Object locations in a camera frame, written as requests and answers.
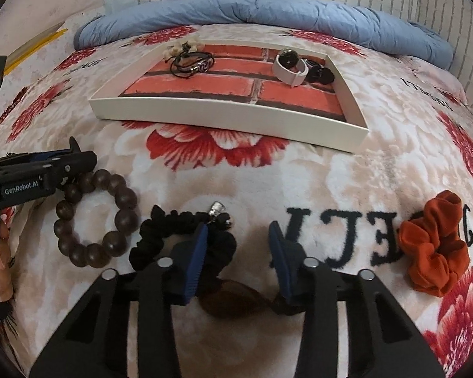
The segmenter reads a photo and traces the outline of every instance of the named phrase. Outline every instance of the yellow strip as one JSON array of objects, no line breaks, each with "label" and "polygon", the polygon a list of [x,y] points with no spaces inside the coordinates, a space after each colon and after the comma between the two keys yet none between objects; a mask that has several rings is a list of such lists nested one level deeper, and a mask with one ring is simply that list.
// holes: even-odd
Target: yellow strip
[{"label": "yellow strip", "polygon": [[19,64],[21,64],[25,59],[27,59],[29,56],[31,56],[32,54],[34,54],[35,52],[37,52],[38,50],[40,50],[43,46],[49,44],[51,41],[54,41],[56,40],[57,38],[59,38],[60,36],[62,36],[63,34],[65,34],[65,32],[67,32],[68,29],[63,29],[63,30],[60,30],[58,32],[55,32],[54,34],[50,35],[50,36],[47,36],[46,38],[40,40],[38,42],[38,44],[36,44],[34,47],[32,47],[30,50],[28,50],[27,52],[25,52],[23,55],[21,55],[21,57],[19,57],[18,59],[16,59],[11,65],[9,65],[7,67],[7,69],[4,71],[4,75],[7,75],[9,74],[14,68],[16,68]]}]

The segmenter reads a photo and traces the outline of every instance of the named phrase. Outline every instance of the bed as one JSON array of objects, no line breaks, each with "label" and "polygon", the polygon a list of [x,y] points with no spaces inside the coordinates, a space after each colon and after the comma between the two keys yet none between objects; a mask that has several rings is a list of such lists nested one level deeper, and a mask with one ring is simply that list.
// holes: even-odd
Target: bed
[{"label": "bed", "polygon": [[[354,44],[347,49],[333,37],[314,32],[291,36],[290,29],[261,25],[190,25],[73,52],[78,27],[102,13],[100,9],[71,17],[63,36],[5,77],[0,157],[62,149],[73,135],[82,149],[99,156],[97,168],[125,176],[139,194],[142,219],[154,204],[197,211],[215,200],[224,203],[235,221],[232,233],[238,247],[223,276],[267,297],[276,293],[277,285],[269,268],[266,227],[278,220],[285,231],[293,218],[301,218],[295,239],[308,254],[352,274],[372,268],[415,322],[447,376],[454,376],[473,353],[473,107],[466,106],[463,84],[411,57]],[[273,42],[329,55],[368,122],[370,133],[360,152],[351,155],[187,125],[94,117],[87,99],[119,70],[157,44],[193,35],[200,40]],[[463,201],[459,234],[469,246],[470,266],[452,292],[436,298],[410,287],[410,261],[397,250],[396,231],[445,189]],[[57,194],[41,204],[9,209],[3,216],[11,226],[15,253],[15,324],[4,328],[4,344],[25,373],[101,273],[77,269],[59,253],[52,226],[60,199]],[[108,208],[109,202],[99,194],[79,205],[77,232],[84,240],[96,242],[112,229],[115,211]],[[139,239],[134,234],[131,246]],[[122,274],[132,270],[127,255],[109,266]],[[301,325],[301,315],[284,323],[271,312],[222,322],[206,315],[195,301],[174,313],[183,374],[293,376]],[[342,336],[346,330],[342,320]],[[130,351],[128,357],[134,378],[136,353]],[[346,376],[347,357],[343,342],[339,376]]]}]

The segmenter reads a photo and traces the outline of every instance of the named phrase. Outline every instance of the white watch strap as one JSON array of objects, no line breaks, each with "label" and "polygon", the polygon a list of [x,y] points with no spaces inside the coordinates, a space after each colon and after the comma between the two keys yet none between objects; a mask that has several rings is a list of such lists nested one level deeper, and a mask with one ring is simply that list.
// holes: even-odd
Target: white watch strap
[{"label": "white watch strap", "polygon": [[301,85],[308,74],[308,66],[305,60],[301,58],[298,64],[296,64],[296,69],[298,69],[298,72],[284,68],[278,61],[278,55],[275,57],[275,62],[272,66],[273,74],[283,83],[290,85],[291,88]]}]

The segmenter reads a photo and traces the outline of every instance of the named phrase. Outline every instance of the brown scrunchie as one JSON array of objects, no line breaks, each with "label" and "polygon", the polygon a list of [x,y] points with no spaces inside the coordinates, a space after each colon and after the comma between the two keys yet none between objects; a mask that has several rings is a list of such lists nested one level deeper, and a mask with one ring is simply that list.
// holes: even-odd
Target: brown scrunchie
[{"label": "brown scrunchie", "polygon": [[408,269],[417,291],[443,297],[470,264],[468,246],[458,236],[463,215],[459,196],[444,190],[424,207],[424,215],[403,222],[400,247],[413,262]]}]

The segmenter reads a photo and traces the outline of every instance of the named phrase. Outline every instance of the red flower print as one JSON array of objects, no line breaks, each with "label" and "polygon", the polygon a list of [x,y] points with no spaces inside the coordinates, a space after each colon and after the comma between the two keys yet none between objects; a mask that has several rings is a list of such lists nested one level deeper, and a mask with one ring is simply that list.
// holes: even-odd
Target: red flower print
[{"label": "red flower print", "polygon": [[466,134],[466,131],[453,120],[451,120],[444,112],[438,112],[438,119],[445,125],[448,133],[452,137],[454,144],[459,148],[463,155],[463,161],[466,169],[473,177],[473,140]]},{"label": "red flower print", "polygon": [[440,88],[436,88],[436,90],[438,92],[440,92],[440,94],[442,94],[445,98],[450,100],[450,102],[453,102],[456,105],[462,105],[463,104],[462,101],[458,97],[456,97],[454,94],[451,94],[450,92],[447,92],[446,90],[443,90],[443,89],[440,89]]},{"label": "red flower print", "polygon": [[464,364],[473,351],[473,267],[441,301],[436,333],[424,338],[438,357],[447,378]]},{"label": "red flower print", "polygon": [[359,57],[366,57],[366,54],[363,54],[361,52],[361,48],[356,47],[355,45],[348,43],[347,41],[329,36],[328,34],[322,34],[321,32],[314,31],[291,30],[289,31],[289,35],[292,35],[293,37],[303,38],[304,40],[312,41],[314,43],[329,45],[330,47],[346,52],[347,54],[358,55]]},{"label": "red flower print", "polygon": [[21,102],[23,97],[25,96],[26,92],[28,92],[28,87],[24,87],[18,94],[15,96],[13,102],[5,108],[5,111],[0,115],[0,125],[4,122],[5,118],[9,116],[9,114],[13,111],[13,109]]},{"label": "red flower print", "polygon": [[191,32],[195,32],[196,30],[190,26],[180,26],[169,28],[166,30],[160,30],[156,32],[151,32],[150,34],[145,34],[138,38],[135,38],[132,43],[136,44],[144,44],[144,45],[153,45],[158,43],[165,43],[172,38],[180,38],[184,37]]},{"label": "red flower print", "polygon": [[86,48],[84,50],[72,52],[66,59],[63,60],[61,64],[59,64],[55,71],[63,71],[69,68],[71,65],[77,64],[79,61],[82,61],[84,58],[93,55],[96,52],[96,48]]},{"label": "red flower print", "polygon": [[40,97],[34,100],[34,102],[28,108],[21,112],[21,115],[19,115],[18,119],[16,119],[16,121],[13,123],[12,132],[7,138],[7,142],[15,140],[18,135],[23,132],[23,130],[30,126],[33,118],[40,114],[54,98],[65,92],[67,89],[71,88],[67,87],[67,83],[69,81],[69,79],[66,79],[65,81],[53,85]]},{"label": "red flower print", "polygon": [[271,165],[278,152],[289,144],[285,139],[226,129],[146,123],[124,122],[123,126],[128,129],[154,126],[146,144],[151,159],[163,157],[165,166],[174,171],[179,167],[215,166],[224,159],[231,166]]},{"label": "red flower print", "polygon": [[15,215],[15,206],[11,206],[9,208],[5,208],[2,210],[2,214],[0,215],[0,218],[5,222],[7,227],[10,229],[10,225],[12,223],[13,217]]}]

